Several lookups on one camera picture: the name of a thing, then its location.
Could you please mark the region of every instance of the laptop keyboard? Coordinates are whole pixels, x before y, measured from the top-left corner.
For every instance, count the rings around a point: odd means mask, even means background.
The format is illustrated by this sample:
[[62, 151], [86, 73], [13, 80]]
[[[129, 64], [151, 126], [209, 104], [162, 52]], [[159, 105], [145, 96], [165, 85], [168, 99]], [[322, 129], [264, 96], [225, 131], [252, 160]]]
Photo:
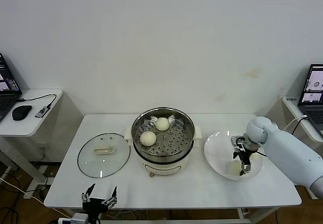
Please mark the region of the laptop keyboard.
[[7, 110], [13, 101], [13, 98], [0, 99], [0, 110]]
[[323, 110], [307, 110], [306, 114], [311, 117], [315, 124], [323, 124]]

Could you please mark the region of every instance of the laptop screen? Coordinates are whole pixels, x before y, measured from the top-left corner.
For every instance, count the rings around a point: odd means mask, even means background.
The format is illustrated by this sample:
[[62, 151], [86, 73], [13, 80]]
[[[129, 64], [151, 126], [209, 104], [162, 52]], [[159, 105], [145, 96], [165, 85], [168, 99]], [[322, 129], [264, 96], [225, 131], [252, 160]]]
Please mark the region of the laptop screen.
[[312, 64], [299, 104], [323, 104], [323, 64]]
[[0, 53], [0, 94], [19, 92], [20, 89]]

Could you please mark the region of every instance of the glass lid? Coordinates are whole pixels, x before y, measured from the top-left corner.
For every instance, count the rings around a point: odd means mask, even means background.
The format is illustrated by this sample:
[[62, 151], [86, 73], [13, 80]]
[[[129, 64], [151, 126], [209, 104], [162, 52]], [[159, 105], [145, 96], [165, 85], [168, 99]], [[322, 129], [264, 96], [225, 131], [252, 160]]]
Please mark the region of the glass lid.
[[128, 161], [130, 146], [117, 133], [104, 133], [89, 140], [77, 158], [80, 171], [93, 178], [104, 178], [119, 171]]

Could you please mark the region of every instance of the white plate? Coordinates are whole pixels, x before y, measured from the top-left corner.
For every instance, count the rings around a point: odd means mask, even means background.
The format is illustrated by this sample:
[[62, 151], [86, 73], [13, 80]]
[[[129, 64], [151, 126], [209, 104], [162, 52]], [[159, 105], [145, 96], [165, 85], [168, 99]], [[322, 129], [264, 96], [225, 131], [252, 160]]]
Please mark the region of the white plate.
[[258, 176], [263, 166], [262, 156], [260, 154], [251, 155], [250, 172], [240, 176], [241, 162], [238, 156], [233, 159], [234, 149], [230, 138], [231, 136], [227, 136], [227, 132], [215, 132], [207, 138], [204, 153], [208, 163], [220, 175], [230, 180], [251, 180]]

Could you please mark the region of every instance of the lid handle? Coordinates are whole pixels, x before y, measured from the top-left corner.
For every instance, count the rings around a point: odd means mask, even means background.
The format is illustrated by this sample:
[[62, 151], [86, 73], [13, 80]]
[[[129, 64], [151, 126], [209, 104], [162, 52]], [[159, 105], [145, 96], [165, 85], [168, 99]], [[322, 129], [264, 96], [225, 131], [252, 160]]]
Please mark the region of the lid handle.
[[106, 145], [106, 146], [96, 146], [93, 150], [93, 153], [95, 155], [101, 155], [101, 154], [112, 154], [115, 151], [114, 146]]

